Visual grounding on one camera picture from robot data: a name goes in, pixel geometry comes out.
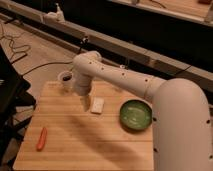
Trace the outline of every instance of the bowl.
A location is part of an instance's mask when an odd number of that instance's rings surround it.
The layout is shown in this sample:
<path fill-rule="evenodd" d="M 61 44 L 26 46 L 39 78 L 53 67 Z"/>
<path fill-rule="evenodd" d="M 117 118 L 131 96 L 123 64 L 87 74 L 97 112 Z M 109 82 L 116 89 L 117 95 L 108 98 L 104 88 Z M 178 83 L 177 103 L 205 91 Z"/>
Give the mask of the bowl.
<path fill-rule="evenodd" d="M 132 130 L 145 130 L 152 123 L 152 109 L 143 101 L 129 100 L 120 108 L 120 122 Z"/>

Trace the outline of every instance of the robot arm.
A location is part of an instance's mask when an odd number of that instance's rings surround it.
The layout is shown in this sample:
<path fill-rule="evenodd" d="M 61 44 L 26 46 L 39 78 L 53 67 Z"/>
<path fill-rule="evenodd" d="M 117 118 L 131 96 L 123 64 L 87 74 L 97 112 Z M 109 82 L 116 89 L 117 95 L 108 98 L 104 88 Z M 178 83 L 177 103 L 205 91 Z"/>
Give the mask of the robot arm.
<path fill-rule="evenodd" d="M 155 171 L 212 171 L 212 134 L 208 101 L 186 79 L 163 79 L 101 63 L 98 52 L 74 59 L 74 90 L 81 96 L 99 77 L 152 102 Z"/>
<path fill-rule="evenodd" d="M 101 63 L 101 55 L 95 51 L 76 56 L 74 68 L 74 90 L 81 96 L 90 92 L 92 78 L 98 77 L 152 102 L 155 92 L 165 82 L 152 75 L 105 65 Z"/>

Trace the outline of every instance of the carrot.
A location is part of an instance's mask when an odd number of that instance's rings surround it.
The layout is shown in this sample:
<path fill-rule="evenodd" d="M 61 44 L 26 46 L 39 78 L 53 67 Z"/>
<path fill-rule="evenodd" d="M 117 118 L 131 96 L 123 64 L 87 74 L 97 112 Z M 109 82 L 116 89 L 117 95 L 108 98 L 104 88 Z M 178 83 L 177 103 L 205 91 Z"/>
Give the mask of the carrot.
<path fill-rule="evenodd" d="M 47 137 L 47 128 L 43 127 L 40 138 L 38 140 L 38 143 L 36 145 L 36 150 L 41 151 L 44 148 L 45 142 L 46 142 L 46 137 Z"/>

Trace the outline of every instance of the cup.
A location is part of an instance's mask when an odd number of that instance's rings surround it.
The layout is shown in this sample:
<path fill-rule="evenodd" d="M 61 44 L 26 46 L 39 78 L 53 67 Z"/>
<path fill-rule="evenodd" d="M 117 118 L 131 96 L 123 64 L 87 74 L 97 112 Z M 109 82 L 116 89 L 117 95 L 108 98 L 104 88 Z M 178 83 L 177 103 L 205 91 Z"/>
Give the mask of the cup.
<path fill-rule="evenodd" d="M 58 81 L 62 84 L 65 91 L 70 91 L 72 88 L 72 72 L 63 71 L 59 73 Z"/>

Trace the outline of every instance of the table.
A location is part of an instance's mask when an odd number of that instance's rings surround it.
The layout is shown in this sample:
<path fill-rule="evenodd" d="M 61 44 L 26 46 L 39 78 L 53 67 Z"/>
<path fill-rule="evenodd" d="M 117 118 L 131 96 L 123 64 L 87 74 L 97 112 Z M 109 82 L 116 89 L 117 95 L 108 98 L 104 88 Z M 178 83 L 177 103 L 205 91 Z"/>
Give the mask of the table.
<path fill-rule="evenodd" d="M 131 0 L 119 0 L 119 1 L 131 2 Z M 170 11 L 194 15 L 202 18 L 206 17 L 208 10 L 210 8 L 210 5 L 198 3 L 198 0 L 154 0 L 154 1 L 155 2 L 152 2 L 150 0 L 140 0 L 140 3 L 144 5 L 162 8 L 162 6 L 158 4 L 160 3 Z"/>
<path fill-rule="evenodd" d="M 103 81 L 94 81 L 91 100 L 105 100 L 101 115 L 84 112 L 80 97 L 47 82 L 21 144 L 14 170 L 140 170 L 153 171 L 152 128 L 132 134 L 119 123 L 120 106 L 134 95 Z M 48 130 L 41 152 L 36 144 Z"/>

